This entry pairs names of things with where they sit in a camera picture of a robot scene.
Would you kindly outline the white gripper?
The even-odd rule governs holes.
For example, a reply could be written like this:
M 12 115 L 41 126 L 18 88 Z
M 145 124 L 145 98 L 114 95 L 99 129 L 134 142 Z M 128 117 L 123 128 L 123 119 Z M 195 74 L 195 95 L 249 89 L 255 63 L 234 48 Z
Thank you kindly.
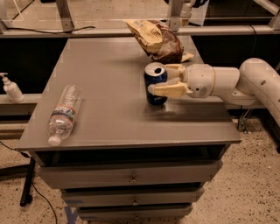
M 192 98 L 206 98 L 214 89 L 214 69 L 207 64 L 193 64 L 185 68 L 181 64 L 166 64 L 167 79 L 180 78 L 176 84 L 150 84 L 148 92 L 152 95 L 178 98 L 189 95 Z

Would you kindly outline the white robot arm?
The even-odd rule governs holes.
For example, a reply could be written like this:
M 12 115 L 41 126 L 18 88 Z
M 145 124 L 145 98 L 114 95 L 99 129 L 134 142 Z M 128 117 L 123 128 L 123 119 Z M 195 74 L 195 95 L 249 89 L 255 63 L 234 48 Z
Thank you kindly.
M 154 80 L 147 85 L 150 95 L 217 96 L 224 102 L 242 106 L 259 101 L 280 125 L 280 75 L 262 59 L 247 59 L 238 68 L 153 62 L 146 66 L 145 73 Z

